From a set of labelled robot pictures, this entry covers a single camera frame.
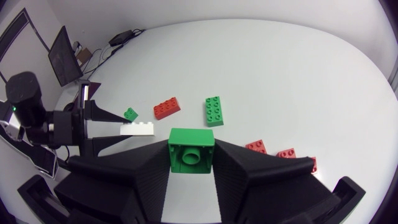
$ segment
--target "table surface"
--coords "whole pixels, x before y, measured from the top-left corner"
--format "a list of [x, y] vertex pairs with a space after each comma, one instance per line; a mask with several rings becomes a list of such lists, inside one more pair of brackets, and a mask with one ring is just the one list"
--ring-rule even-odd
[[[100, 108], [123, 116], [132, 107], [136, 122], [155, 125], [154, 137], [100, 156], [168, 139], [171, 128], [208, 128], [205, 98], [220, 96], [224, 125], [212, 128], [215, 138], [240, 146], [262, 139], [270, 155], [294, 147], [298, 157], [317, 157], [315, 177], [330, 190], [348, 176], [366, 191], [345, 223], [370, 221], [398, 164], [398, 102], [384, 75], [351, 44], [308, 27], [215, 20], [151, 29], [91, 81], [102, 83], [93, 97]], [[67, 88], [58, 109], [75, 93]], [[181, 111], [157, 121], [153, 107], [173, 96]], [[88, 132], [111, 136], [119, 127], [89, 122]], [[162, 221], [220, 220], [213, 173], [170, 173]]]

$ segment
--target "red brick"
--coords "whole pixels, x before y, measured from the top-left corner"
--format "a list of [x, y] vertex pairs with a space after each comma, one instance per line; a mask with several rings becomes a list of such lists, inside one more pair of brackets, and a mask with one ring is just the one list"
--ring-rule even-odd
[[291, 148], [278, 152], [276, 156], [281, 158], [291, 159], [291, 158], [296, 158], [296, 153], [294, 152], [294, 148]]
[[154, 114], [156, 119], [162, 119], [165, 118], [171, 114], [174, 114], [175, 112], [179, 111], [181, 108], [178, 105], [178, 101], [175, 97], [172, 97], [169, 100], [166, 100], [165, 102], [154, 106]]
[[313, 168], [311, 174], [316, 174], [318, 172], [318, 167], [317, 167], [317, 158], [316, 157], [311, 157], [313, 160]]
[[258, 140], [246, 145], [246, 148], [251, 149], [256, 152], [261, 152], [267, 154], [266, 148], [264, 147], [264, 143], [262, 140]]

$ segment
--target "small green brick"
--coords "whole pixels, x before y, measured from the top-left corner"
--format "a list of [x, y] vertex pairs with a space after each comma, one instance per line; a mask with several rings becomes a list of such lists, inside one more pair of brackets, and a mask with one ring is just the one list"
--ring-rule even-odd
[[131, 122], [133, 122], [137, 117], [138, 114], [132, 108], [129, 108], [126, 112], [124, 112], [124, 118], [128, 119]]
[[174, 173], [209, 174], [215, 140], [211, 129], [172, 128], [169, 137], [171, 170]]
[[220, 97], [215, 96], [212, 98], [207, 98], [205, 104], [207, 126], [214, 127], [224, 125]]

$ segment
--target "toy block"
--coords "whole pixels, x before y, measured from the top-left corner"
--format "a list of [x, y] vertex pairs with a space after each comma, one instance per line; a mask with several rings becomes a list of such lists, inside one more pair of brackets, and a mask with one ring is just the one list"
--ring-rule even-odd
[[256, 152], [267, 154], [266, 148], [264, 147], [264, 143], [262, 142], [262, 140], [258, 140], [250, 144], [247, 144], [246, 148]]
[[313, 160], [313, 168], [311, 174], [316, 174], [318, 172], [318, 167], [317, 167], [317, 158], [316, 157], [311, 157]]
[[129, 121], [134, 121], [137, 117], [138, 114], [132, 108], [129, 108], [126, 112], [124, 112], [124, 118], [128, 119]]
[[120, 126], [120, 135], [132, 135], [132, 136], [153, 136], [154, 135], [154, 124], [148, 122], [144, 124], [140, 122], [138, 124], [122, 124]]
[[211, 172], [215, 148], [213, 130], [172, 128], [168, 145], [172, 172], [185, 174]]
[[223, 113], [221, 112], [220, 97], [215, 96], [212, 98], [207, 98], [205, 104], [207, 126], [214, 127], [224, 125]]
[[154, 106], [155, 118], [158, 120], [174, 114], [179, 110], [180, 106], [178, 105], [178, 101], [175, 97], [172, 97], [171, 99], [166, 100], [165, 102], [157, 106]]
[[278, 154], [276, 156], [281, 157], [281, 158], [292, 159], [292, 158], [296, 158], [296, 153], [294, 152], [294, 148], [291, 148], [291, 149], [287, 149], [287, 150], [278, 152]]

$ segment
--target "green brick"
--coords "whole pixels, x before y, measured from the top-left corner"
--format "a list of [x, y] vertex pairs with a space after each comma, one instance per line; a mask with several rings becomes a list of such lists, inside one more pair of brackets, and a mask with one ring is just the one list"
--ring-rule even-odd
[[138, 114], [132, 108], [129, 108], [126, 112], [124, 112], [124, 118], [128, 119], [131, 122], [133, 122], [137, 117]]
[[224, 125], [223, 113], [221, 112], [220, 97], [207, 98], [206, 101], [206, 122], [207, 126], [214, 127]]
[[214, 145], [211, 129], [172, 128], [169, 137], [172, 172], [209, 174], [213, 163]]

